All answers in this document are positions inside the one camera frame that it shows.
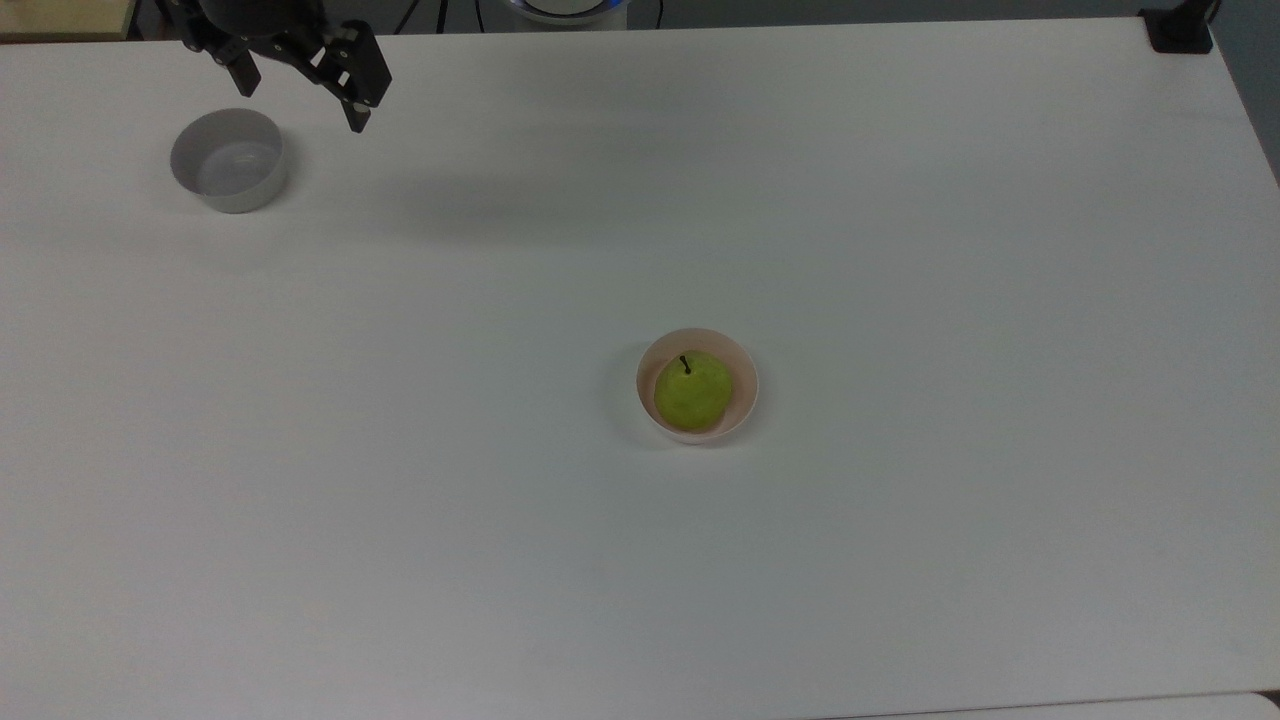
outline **white bowl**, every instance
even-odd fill
[[[248,213],[284,187],[284,138],[262,113],[229,108],[187,126],[169,152],[182,187],[219,213]]]

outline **cable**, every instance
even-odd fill
[[[417,3],[419,0],[413,0],[412,3],[408,4],[408,10],[404,10],[404,17],[401,18],[399,24],[396,26],[396,32],[393,32],[392,35],[399,35],[399,31],[404,29],[404,23],[408,22],[410,15],[412,15],[413,10],[417,9]]]

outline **white table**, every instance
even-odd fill
[[[1280,687],[1280,191],[1137,19],[0,47],[13,717],[801,719]],[[645,345],[762,372],[717,448]]]

